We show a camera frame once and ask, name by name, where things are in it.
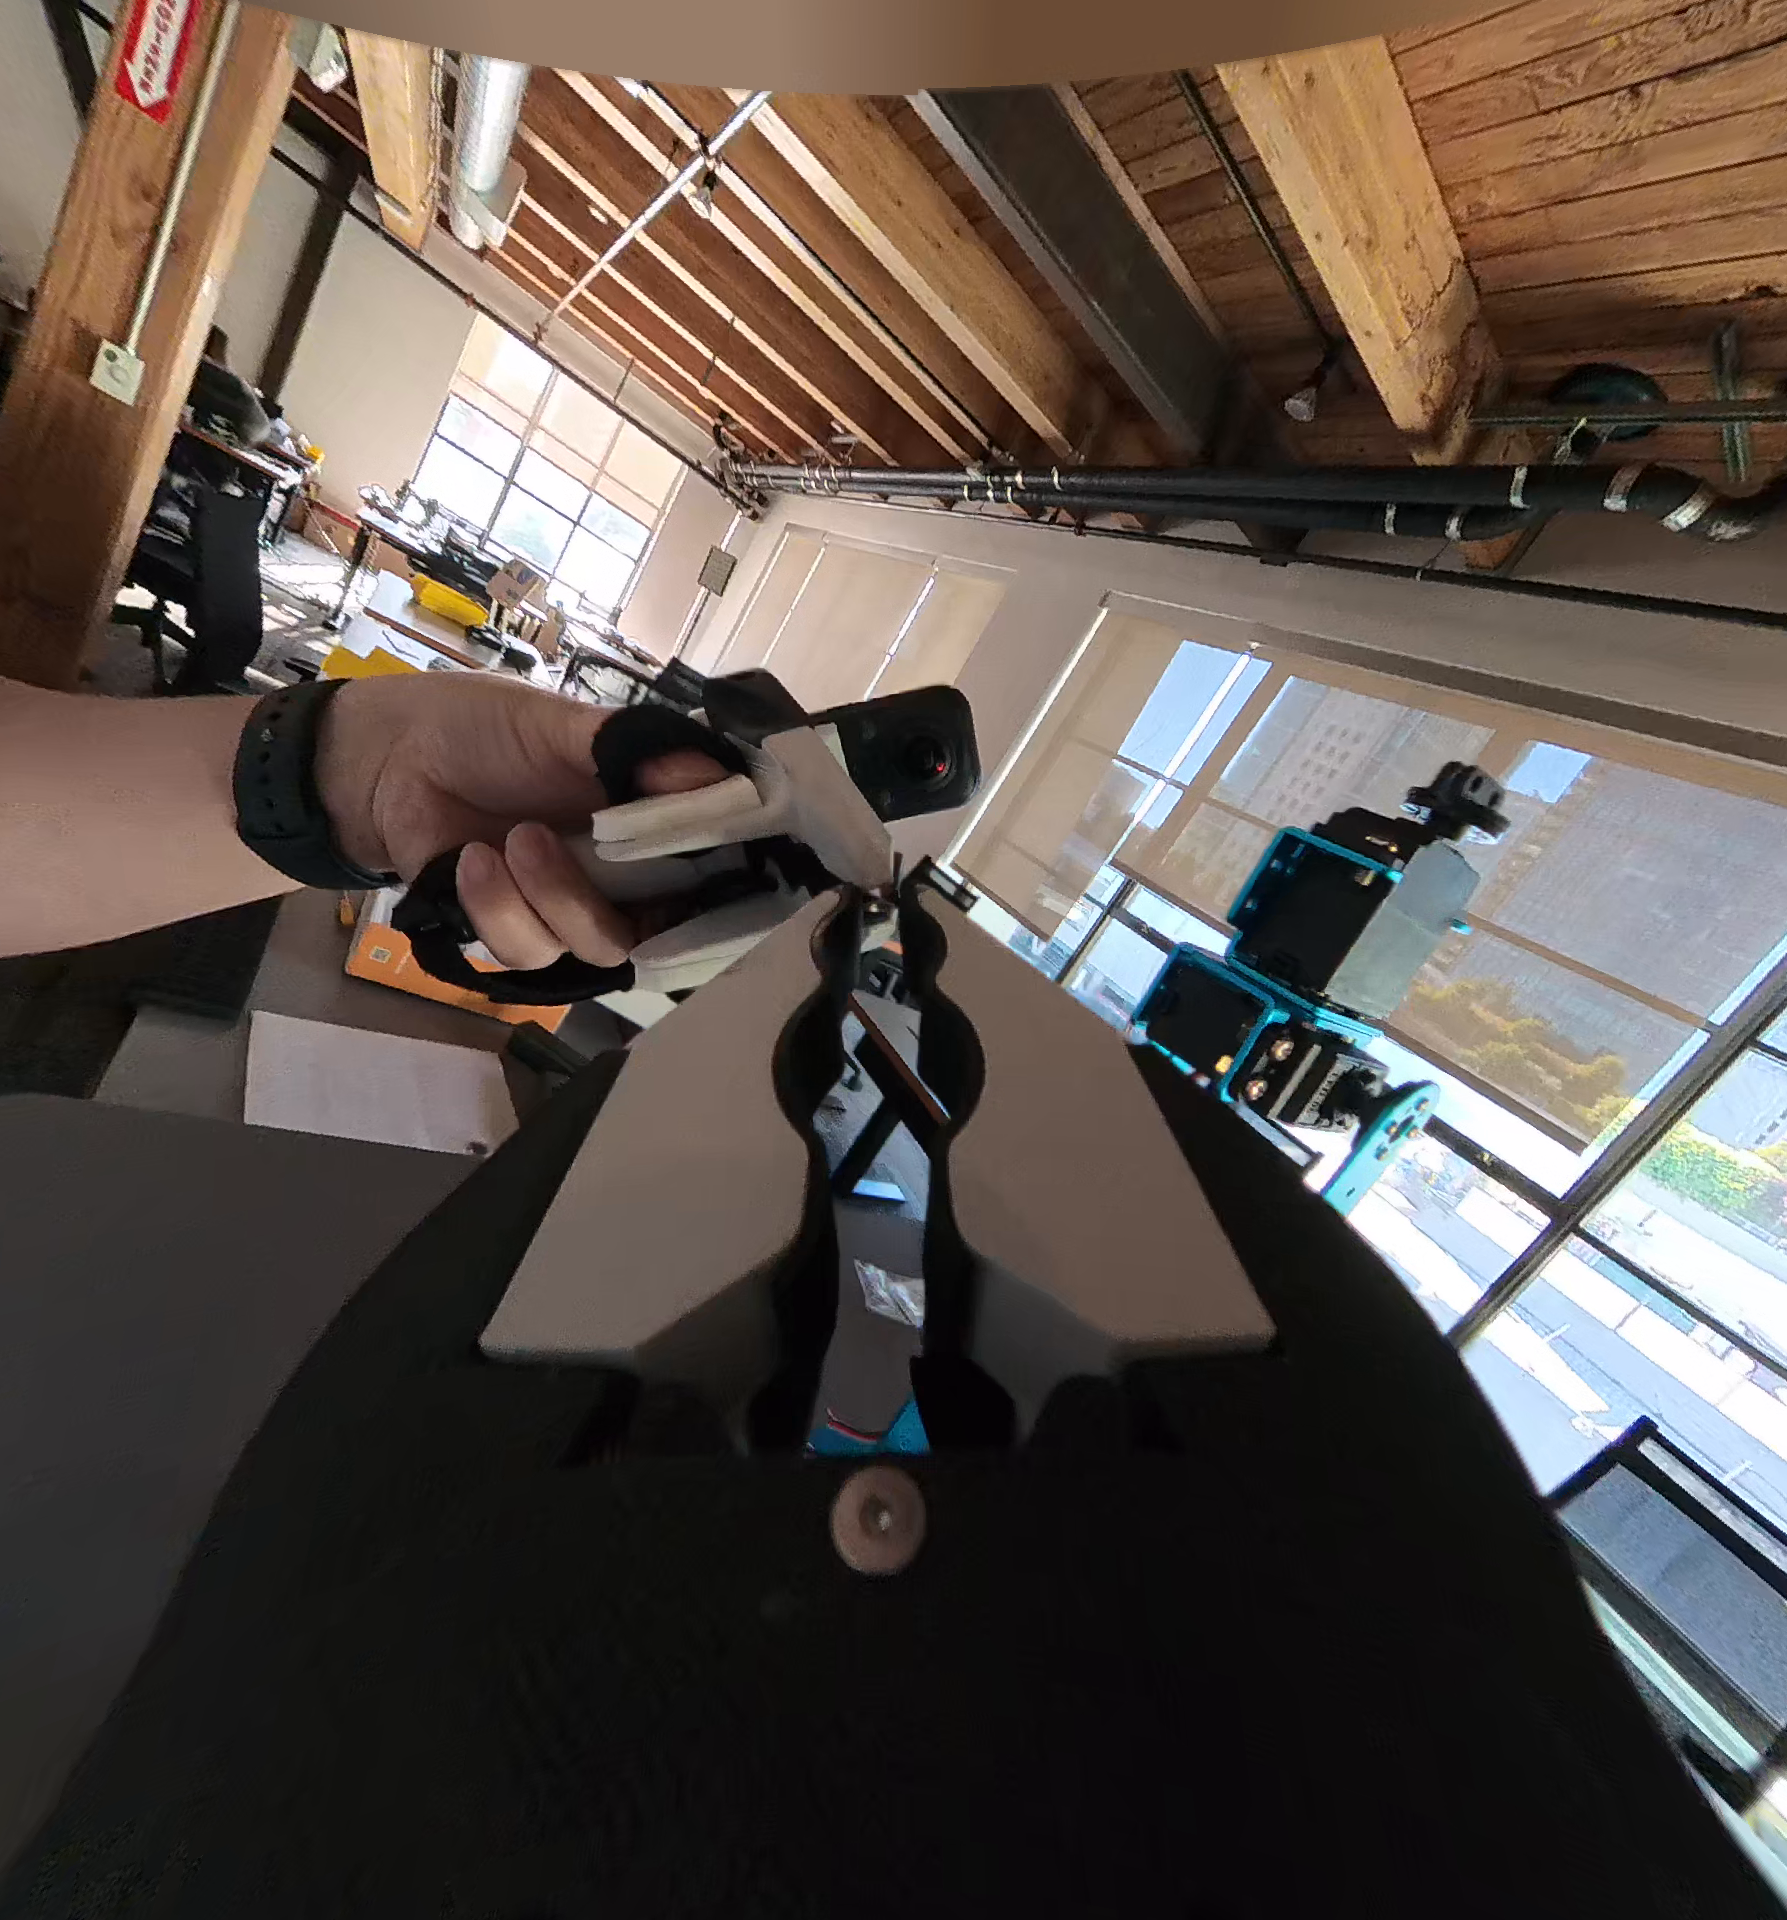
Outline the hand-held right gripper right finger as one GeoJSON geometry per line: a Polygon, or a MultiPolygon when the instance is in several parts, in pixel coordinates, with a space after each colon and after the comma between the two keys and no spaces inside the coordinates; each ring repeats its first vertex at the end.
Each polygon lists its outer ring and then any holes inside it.
{"type": "Polygon", "coordinates": [[[1060,1386],[1265,1353],[1272,1320],[1133,1049],[931,885],[901,931],[929,1137],[936,1452],[1000,1452],[1060,1386]]]}

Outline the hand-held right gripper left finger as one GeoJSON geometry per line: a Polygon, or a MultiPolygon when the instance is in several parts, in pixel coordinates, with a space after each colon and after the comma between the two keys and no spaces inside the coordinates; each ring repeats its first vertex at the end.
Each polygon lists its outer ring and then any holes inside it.
{"type": "Polygon", "coordinates": [[[752,1452],[802,1452],[838,1314],[831,1157],[852,894],[796,911],[632,1044],[485,1356],[682,1386],[752,1452]]]}

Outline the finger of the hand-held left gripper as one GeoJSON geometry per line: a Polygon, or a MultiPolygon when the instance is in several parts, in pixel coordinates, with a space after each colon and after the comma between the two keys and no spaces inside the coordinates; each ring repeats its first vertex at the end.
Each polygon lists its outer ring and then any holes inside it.
{"type": "Polygon", "coordinates": [[[696,991],[810,903],[812,897],[744,897],[672,923],[632,950],[632,990],[662,996],[696,991]]]}
{"type": "Polygon", "coordinates": [[[852,779],[833,727],[770,732],[756,745],[758,837],[805,848],[838,883],[890,888],[896,850],[888,826],[852,779]]]}

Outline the blue toy robot arm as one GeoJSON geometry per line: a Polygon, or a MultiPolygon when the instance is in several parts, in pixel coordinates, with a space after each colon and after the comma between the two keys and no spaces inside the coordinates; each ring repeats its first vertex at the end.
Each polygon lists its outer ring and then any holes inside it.
{"type": "MultiPolygon", "coordinates": [[[[1504,831],[1501,787],[1457,762],[1413,788],[1397,816],[1344,809],[1280,829],[1227,910],[1225,950],[1174,949],[1133,1037],[1118,1036],[1275,1326],[1258,1356],[1133,1368],[1136,1430],[1153,1421],[1184,1447],[1280,1375],[1307,1398],[1341,1382],[1354,1341],[1378,1359],[1426,1343],[1399,1332],[1399,1287],[1350,1251],[1341,1211],[1435,1105],[1432,1083],[1388,1076],[1369,1037],[1435,949],[1469,929],[1477,872],[1462,842],[1504,831]]],[[[1123,1378],[1068,1382],[1051,1404],[1100,1389],[1123,1394],[1123,1378]]],[[[1033,1429],[1047,1424],[1048,1409],[1033,1429]]],[[[954,1454],[929,1447],[913,1377],[875,1450],[954,1454]]]]}

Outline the person's left forearm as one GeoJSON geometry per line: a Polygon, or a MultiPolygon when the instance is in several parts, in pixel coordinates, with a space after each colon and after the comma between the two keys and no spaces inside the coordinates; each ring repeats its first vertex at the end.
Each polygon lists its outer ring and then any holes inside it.
{"type": "Polygon", "coordinates": [[[238,831],[253,699],[112,699],[0,677],[0,958],[290,891],[238,831]]]}

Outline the dark grey desk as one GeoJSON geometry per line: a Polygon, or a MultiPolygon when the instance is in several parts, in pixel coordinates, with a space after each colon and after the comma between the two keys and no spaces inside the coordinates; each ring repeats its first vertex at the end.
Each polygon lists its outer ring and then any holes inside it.
{"type": "MultiPolygon", "coordinates": [[[[369,1277],[357,1202],[168,1137],[0,1187],[0,1916],[954,1916],[841,1469],[686,1386],[480,1349],[618,1105],[580,1067],[369,1277]]],[[[88,1102],[0,1102],[126,1121],[88,1102]]]]}

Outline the person's left hand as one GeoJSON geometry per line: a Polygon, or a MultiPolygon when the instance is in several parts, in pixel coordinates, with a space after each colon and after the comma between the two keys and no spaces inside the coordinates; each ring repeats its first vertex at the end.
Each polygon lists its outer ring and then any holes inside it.
{"type": "Polygon", "coordinates": [[[458,852],[458,899],[507,969],[620,966],[640,929],[572,852],[610,805],[593,742],[616,717],[492,674],[350,684],[316,747],[331,843],[405,881],[458,852]]]}

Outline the white paper sheet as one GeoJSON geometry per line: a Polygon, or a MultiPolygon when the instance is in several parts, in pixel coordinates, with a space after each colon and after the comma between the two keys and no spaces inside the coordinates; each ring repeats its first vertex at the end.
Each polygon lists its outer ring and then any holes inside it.
{"type": "Polygon", "coordinates": [[[485,1158],[518,1126],[494,1052],[253,1012],[246,1121],[316,1137],[485,1158]]]}

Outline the orange cardboard box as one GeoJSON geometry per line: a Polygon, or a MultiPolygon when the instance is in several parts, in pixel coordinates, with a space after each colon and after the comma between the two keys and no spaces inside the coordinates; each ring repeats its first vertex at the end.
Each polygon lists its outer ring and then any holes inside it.
{"type": "Polygon", "coordinates": [[[344,962],[349,978],[505,1024],[535,1021],[548,1029],[558,1029],[567,1015],[572,1012],[570,1005],[494,1003],[487,993],[426,974],[416,962],[407,936],[389,923],[392,910],[399,899],[399,888],[349,888],[340,894],[335,914],[352,934],[344,962]]]}

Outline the multi-pane end window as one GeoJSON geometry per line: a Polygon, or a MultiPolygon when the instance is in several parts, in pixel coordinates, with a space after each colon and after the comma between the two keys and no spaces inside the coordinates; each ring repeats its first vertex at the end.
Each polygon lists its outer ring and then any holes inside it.
{"type": "Polygon", "coordinates": [[[410,492],[531,561],[558,605],[620,613],[679,477],[611,403],[473,317],[410,492]]]}

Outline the black insulated ceiling pipes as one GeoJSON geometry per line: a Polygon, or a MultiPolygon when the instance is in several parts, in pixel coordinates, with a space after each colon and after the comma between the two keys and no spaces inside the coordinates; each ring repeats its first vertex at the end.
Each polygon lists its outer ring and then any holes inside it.
{"type": "Polygon", "coordinates": [[[722,456],[742,498],[944,500],[969,507],[1227,520],[1294,533],[1488,543],[1555,516],[1626,516],[1721,546],[1787,518],[1787,458],[1758,487],[1726,492],[1685,468],[1505,462],[1407,468],[837,468],[722,456]]]}

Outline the black wristwatch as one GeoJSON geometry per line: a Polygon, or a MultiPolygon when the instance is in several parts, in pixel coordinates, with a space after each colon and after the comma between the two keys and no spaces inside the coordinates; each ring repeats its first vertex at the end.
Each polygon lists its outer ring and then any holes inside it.
{"type": "Polygon", "coordinates": [[[316,680],[261,696],[239,734],[230,800],[243,845],[313,891],[386,888],[394,872],[347,858],[316,772],[323,723],[347,681],[316,680]]]}

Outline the large side window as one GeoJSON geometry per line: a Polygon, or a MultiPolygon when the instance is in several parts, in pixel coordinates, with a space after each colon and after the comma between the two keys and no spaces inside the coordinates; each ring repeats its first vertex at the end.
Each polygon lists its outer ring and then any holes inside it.
{"type": "Polygon", "coordinates": [[[1000,931],[1125,1026],[1223,952],[1283,829],[1446,762],[1510,820],[1368,1052],[1432,1083],[1350,1211],[1543,1489],[1635,1421],[1787,1546],[1787,776],[1103,611],[959,843],[1000,931]]]}

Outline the black office chair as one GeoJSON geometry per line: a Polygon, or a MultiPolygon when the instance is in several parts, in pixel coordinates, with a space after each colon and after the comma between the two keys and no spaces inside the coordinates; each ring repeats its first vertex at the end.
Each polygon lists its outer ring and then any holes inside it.
{"type": "Polygon", "coordinates": [[[246,694],[263,639],[259,526],[263,509],[246,492],[193,484],[185,535],[140,533],[123,589],[147,605],[116,602],[112,619],[135,627],[152,658],[155,694],[246,694]]]}
{"type": "Polygon", "coordinates": [[[1551,1493],[1617,1650],[1726,1806],[1787,1777],[1787,1540],[1650,1418],[1551,1493]]]}

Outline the red white sign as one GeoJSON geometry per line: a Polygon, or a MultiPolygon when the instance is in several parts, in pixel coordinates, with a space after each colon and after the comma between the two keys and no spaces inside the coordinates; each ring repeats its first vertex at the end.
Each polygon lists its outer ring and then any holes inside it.
{"type": "Polygon", "coordinates": [[[116,14],[114,95],[159,127],[178,105],[204,10],[202,1],[131,1],[116,14]]]}

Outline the silver ventilation duct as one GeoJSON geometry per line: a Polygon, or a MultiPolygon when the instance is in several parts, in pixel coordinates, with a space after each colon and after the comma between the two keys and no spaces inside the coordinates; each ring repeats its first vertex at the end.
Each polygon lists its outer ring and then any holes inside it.
{"type": "Polygon", "coordinates": [[[525,190],[515,156],[531,68],[480,54],[456,55],[445,174],[448,223],[473,252],[501,248],[525,190]]]}

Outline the wooden post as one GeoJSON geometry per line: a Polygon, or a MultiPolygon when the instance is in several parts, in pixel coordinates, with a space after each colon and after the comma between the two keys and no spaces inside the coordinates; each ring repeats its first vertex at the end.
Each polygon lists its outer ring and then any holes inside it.
{"type": "Polygon", "coordinates": [[[0,677],[76,686],[112,613],[290,98],[295,25],[207,5],[162,127],[114,95],[107,55],[0,411],[0,677]],[[132,408],[88,385],[104,339],[145,360],[132,408]]]}

